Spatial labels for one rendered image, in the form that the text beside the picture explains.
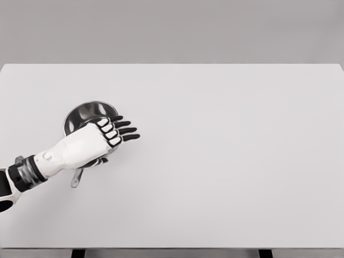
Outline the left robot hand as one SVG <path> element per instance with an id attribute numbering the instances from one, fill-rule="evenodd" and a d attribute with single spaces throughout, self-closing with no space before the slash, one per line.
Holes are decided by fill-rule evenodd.
<path id="1" fill-rule="evenodd" d="M 63 167 L 76 169 L 105 163 L 119 145 L 139 138 L 137 128 L 123 116 L 97 118 L 61 140 Z"/>

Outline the steel pot with handle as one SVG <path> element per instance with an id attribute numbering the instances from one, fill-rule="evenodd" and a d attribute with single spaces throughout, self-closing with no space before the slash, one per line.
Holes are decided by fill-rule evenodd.
<path id="1" fill-rule="evenodd" d="M 72 134 L 81 127 L 97 119 L 117 116 L 117 110 L 110 104 L 101 101 L 91 101 L 78 105 L 72 109 L 66 116 L 63 123 L 63 132 L 65 136 Z M 101 156 L 98 160 L 91 162 L 91 165 L 83 166 L 75 170 L 74 177 L 71 181 L 71 187 L 77 188 L 84 169 L 100 165 L 100 161 L 106 159 L 109 154 Z"/>

